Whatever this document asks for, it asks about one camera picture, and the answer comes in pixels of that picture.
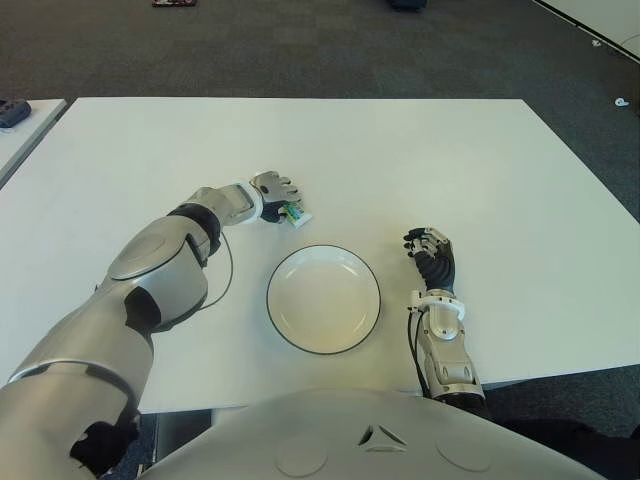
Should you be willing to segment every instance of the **tabletop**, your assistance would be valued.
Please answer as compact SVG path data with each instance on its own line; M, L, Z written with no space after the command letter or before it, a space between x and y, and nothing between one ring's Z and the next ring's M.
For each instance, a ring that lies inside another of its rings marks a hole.
M269 169L294 180L313 219L225 230L231 288L154 335L142 411L313 387L415 391L406 307L423 285L402 236L425 225L453 243L483 382L640 363L640 226L521 100L101 98L77 100L0 190L0 377L146 224L200 186ZM353 251L380 285L375 329L338 355L298 350L268 318L273 269L312 244ZM221 248L210 298L228 274Z
M12 128L0 129L0 188L24 161L62 111L64 100L29 100L31 114Z

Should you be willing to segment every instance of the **another white table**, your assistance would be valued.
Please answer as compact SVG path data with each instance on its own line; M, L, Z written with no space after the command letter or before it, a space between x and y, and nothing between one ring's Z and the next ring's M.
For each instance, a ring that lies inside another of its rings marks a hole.
M0 188L56 121L64 100L29 100L31 114L10 129L0 129Z

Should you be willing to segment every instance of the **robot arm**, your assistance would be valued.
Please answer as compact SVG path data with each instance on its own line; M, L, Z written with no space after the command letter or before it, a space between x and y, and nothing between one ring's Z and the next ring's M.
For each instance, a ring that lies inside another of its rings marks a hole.
M419 315L417 339L425 354L431 398L488 417L485 396L464 348L464 304L453 292L455 263L451 242L435 228L416 228L404 237L426 293L411 293L410 311Z
M54 326L0 389L0 478L95 478L137 436L153 360L151 334L207 296L207 258L222 228L299 200L276 172L201 188L120 252L94 294Z

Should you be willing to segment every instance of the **small green object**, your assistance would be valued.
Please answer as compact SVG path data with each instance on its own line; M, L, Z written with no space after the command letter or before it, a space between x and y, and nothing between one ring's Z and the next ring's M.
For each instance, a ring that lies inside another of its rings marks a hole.
M300 204L300 202L287 203L284 205L284 207L282 207L282 209L287 215L287 220L289 220L289 223L291 223L291 225L293 225L295 228L298 228L311 220L311 214L306 213L302 209L302 205Z

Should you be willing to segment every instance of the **white bowl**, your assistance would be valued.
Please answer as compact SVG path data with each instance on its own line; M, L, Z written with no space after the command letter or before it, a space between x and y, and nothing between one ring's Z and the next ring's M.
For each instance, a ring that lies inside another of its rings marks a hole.
M358 345L375 326L380 289L360 257L315 245L278 265L269 280L267 309L291 344L312 353L339 353Z

